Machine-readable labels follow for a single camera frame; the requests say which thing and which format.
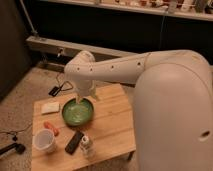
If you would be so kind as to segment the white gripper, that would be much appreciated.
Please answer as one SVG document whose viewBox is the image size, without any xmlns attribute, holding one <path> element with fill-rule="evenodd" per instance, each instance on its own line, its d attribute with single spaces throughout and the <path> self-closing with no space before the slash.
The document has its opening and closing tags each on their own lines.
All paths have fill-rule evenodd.
<svg viewBox="0 0 213 171">
<path fill-rule="evenodd" d="M 96 101 L 99 97 L 96 95 L 96 86 L 92 80 L 79 80 L 76 82 L 76 103 L 80 104 L 83 97 L 91 96 Z"/>
</svg>

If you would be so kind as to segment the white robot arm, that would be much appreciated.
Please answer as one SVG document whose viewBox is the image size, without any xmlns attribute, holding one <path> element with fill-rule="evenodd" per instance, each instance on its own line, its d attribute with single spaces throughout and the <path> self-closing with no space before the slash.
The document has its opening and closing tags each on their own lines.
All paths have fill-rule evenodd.
<svg viewBox="0 0 213 171">
<path fill-rule="evenodd" d="M 213 77 L 201 54 L 168 50 L 97 62 L 82 51 L 64 72 L 80 96 L 92 95 L 96 80 L 135 86 L 139 171 L 213 171 Z"/>
</svg>

